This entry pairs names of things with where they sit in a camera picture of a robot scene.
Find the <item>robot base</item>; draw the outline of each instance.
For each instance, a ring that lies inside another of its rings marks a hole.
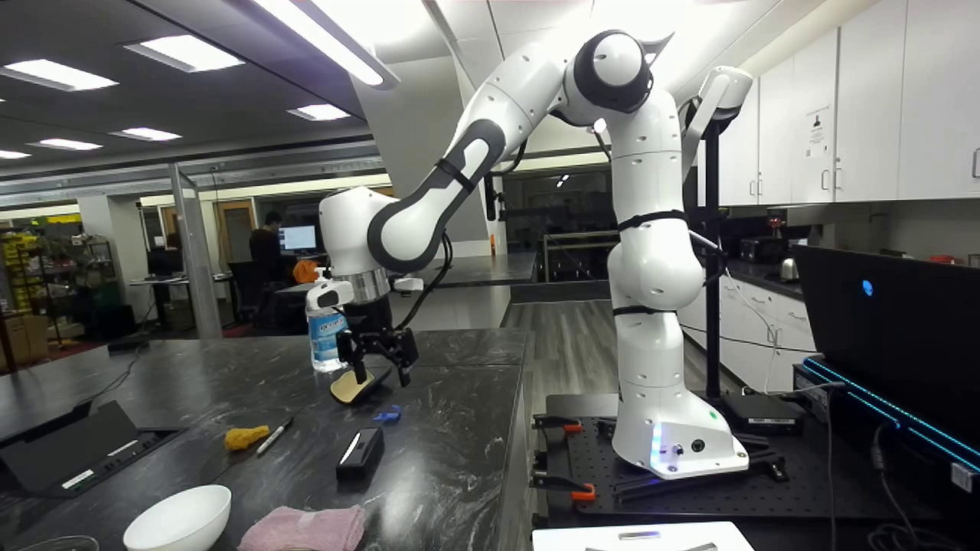
[[[722,413],[687,390],[619,400],[611,451],[661,479],[732,475],[749,465]]]

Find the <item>pink cloth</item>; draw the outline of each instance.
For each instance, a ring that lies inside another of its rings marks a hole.
[[[298,511],[271,507],[237,551],[356,551],[366,530],[366,507]]]

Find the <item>spray bottle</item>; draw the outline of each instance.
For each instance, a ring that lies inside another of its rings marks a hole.
[[[345,331],[339,303],[321,306],[321,298],[333,295],[323,267],[315,267],[315,280],[305,292],[305,335],[309,335],[309,364],[315,374],[336,374],[345,364],[336,352],[336,335]]]

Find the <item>white bowl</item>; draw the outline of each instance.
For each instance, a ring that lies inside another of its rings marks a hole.
[[[122,545],[128,551],[206,551],[233,511],[233,489],[208,485],[173,494],[133,517]]]

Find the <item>cabinet door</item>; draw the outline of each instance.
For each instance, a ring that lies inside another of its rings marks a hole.
[[[910,0],[901,197],[980,197],[980,2]]]
[[[783,392],[794,390],[794,371],[802,364],[802,358],[815,355],[815,335],[808,328],[805,303],[778,298],[775,301],[775,325],[778,325],[778,385]]]
[[[794,68],[783,62],[758,80],[758,184],[766,201],[791,198],[794,166],[799,166],[794,136]]]
[[[758,81],[720,138],[720,204],[758,201]]]
[[[836,31],[763,76],[758,201],[834,198]]]
[[[695,295],[695,301],[682,310],[676,310],[678,328],[689,339],[695,339],[700,350],[707,346],[707,311],[703,311],[703,287]]]
[[[778,362],[778,331],[772,325],[772,295],[743,286],[735,306],[735,339],[727,371],[754,392],[772,392],[772,364]]]
[[[841,24],[836,98],[836,201],[897,197],[906,0],[878,0]]]

